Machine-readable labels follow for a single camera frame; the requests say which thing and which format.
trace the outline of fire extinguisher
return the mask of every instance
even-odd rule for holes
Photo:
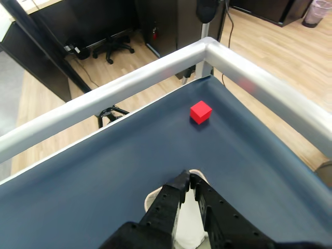
[[[152,37],[153,37],[153,40],[157,39],[157,28],[156,27],[154,27],[152,29]]]

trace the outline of cable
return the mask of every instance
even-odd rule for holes
[[[99,87],[92,79],[90,74],[88,73],[88,71],[84,68],[84,66],[78,62],[78,60],[76,58],[74,58],[74,61],[76,61],[76,63],[84,70],[84,72],[88,75],[89,80],[91,81],[91,83],[93,83],[96,87]]]
[[[228,48],[230,48],[230,40],[231,40],[231,38],[232,38],[232,33],[233,33],[233,29],[234,29],[234,22],[233,22],[232,17],[230,16],[229,11],[228,11],[228,3],[227,3],[227,0],[225,0],[225,7],[226,7],[226,13],[227,13],[227,15],[228,15],[228,18],[229,18],[230,22],[232,23],[232,28],[231,28],[231,30],[230,30],[229,38],[228,38]],[[224,74],[222,75],[222,82],[223,82],[224,86],[226,87],[225,82],[224,82]]]

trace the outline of metal rail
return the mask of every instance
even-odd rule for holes
[[[204,75],[205,67],[216,67],[332,158],[331,114],[278,78],[206,37],[8,132],[0,137],[0,162],[202,61],[204,66],[197,69],[197,75]]]

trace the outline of red cube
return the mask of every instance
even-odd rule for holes
[[[198,102],[190,108],[190,116],[197,124],[206,121],[211,115],[212,109],[204,101]]]

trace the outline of trash can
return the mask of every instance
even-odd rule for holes
[[[302,24],[306,27],[316,27],[332,8],[332,1],[314,0],[307,12]]]

